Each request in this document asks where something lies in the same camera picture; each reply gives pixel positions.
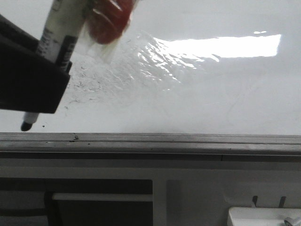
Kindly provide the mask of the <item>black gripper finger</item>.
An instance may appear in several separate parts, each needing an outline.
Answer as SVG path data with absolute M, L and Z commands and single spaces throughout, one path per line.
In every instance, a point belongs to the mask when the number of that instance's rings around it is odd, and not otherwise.
M 70 75 L 38 56 L 38 40 L 0 17 L 0 107 L 55 113 Z

